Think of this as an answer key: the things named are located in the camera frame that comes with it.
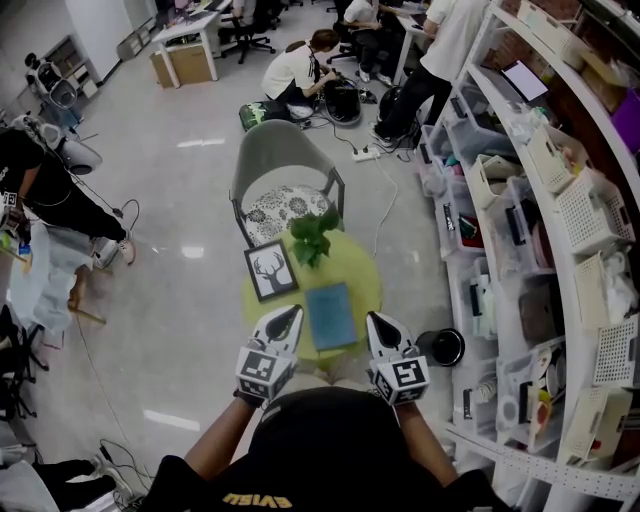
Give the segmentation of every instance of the yellow-green tabletop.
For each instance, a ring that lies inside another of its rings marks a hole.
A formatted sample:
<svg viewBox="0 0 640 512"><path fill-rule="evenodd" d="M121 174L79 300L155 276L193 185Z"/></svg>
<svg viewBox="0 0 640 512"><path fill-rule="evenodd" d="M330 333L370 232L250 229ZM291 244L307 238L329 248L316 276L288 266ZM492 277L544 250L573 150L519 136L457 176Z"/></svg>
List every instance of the yellow-green tabletop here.
<svg viewBox="0 0 640 512"><path fill-rule="evenodd" d="M345 352L364 347L366 315L369 311L380 311L382 306L380 275L369 253L342 231L328 231L325 235L331 241L329 257L322 256L319 266L314 269L308 265L301 267L296 260L293 254L295 240L291 233L287 231L280 235L287 250L293 273L298 281L297 290L260 303L249 276L245 278L242 287L244 316L252 328L260 318L270 311L289 304L300 304L304 308L305 316L296 355L298 359L315 362L323 368ZM311 336L305 292L313 288L322 288L338 283L346 283L347 285L359 341L344 348L318 352L313 345Z"/></svg>

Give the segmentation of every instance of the floor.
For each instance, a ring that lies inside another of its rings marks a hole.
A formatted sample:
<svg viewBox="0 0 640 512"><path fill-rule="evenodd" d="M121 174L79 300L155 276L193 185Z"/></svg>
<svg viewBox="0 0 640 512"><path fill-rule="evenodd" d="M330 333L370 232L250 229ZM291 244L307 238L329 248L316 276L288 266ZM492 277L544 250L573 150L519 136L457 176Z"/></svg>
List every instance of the floor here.
<svg viewBox="0 0 640 512"><path fill-rule="evenodd" d="M327 14L327 6L307 3L284 12L281 27L269 34L274 46L283 49L330 27L335 14ZM51 372L40 372L38 383L28 386L39 416L27 421L27 429L49 462L89 456L101 438L125 444L151 473L164 455L183 455L229 403L238 350L250 330L241 299L246 244L228 190L243 136L238 109L263 99L259 84L273 56L254 52L244 65L232 56L217 60L218 82L162 90L150 51L120 66L81 127L83 136L98 134L89 144L104 157L87 183L114 206L130 198L140 202L138 256L130 268L117 259L113 277L92 278L88 309L105 316L106 326L80 320L85 343L74 320L64 339L47 339L40 349ZM356 63L335 67L354 76ZM385 90L378 82L370 89L378 98ZM338 134L363 147L376 112L376 106L364 106L362 123ZM347 233L372 250L394 187L375 162L354 163L330 126L305 133L346 183ZM194 139L220 143L178 147ZM383 311L416 336L450 326L433 208L421 194L415 164L395 156L380 163L398 185L376 257ZM279 179L287 176L270 176L256 188L264 192ZM309 182L306 176L288 179ZM126 225L135 213L134 205L125 208ZM364 381L362 373L352 377ZM420 406L429 417L446 418L447 373L434 369L432 380ZM251 429L238 455L250 437ZM128 462L124 454L117 459ZM125 475L135 484L132 472Z"/></svg>

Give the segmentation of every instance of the floral seat cushion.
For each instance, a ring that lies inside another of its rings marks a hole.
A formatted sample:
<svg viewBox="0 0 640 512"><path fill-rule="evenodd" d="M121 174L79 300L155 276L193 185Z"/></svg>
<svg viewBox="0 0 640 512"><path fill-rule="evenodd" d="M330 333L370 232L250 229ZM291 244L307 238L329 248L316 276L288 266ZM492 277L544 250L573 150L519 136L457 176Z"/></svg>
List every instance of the floral seat cushion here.
<svg viewBox="0 0 640 512"><path fill-rule="evenodd" d="M329 208L327 197L306 185L270 190L253 203L247 213L245 227L254 245L270 242L288 230L291 220L307 213L322 215Z"/></svg>

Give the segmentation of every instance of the power strip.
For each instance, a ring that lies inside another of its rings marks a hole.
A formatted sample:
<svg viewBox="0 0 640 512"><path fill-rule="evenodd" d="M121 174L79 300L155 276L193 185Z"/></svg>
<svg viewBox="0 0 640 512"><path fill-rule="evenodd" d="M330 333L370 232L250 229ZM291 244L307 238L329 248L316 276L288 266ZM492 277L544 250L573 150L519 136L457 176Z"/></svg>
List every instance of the power strip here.
<svg viewBox="0 0 640 512"><path fill-rule="evenodd" d="M367 160L380 158L380 151L375 146L365 146L363 149L351 153L351 157L355 162L366 162Z"/></svg>

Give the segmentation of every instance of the blue book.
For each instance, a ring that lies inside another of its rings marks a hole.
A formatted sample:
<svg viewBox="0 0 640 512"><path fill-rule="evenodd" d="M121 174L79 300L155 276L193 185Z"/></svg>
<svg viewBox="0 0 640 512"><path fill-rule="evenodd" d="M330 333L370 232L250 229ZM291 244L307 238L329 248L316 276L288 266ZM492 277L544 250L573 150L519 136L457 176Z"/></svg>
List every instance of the blue book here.
<svg viewBox="0 0 640 512"><path fill-rule="evenodd" d="M308 290L305 295L316 350L331 350L358 341L345 283Z"/></svg>

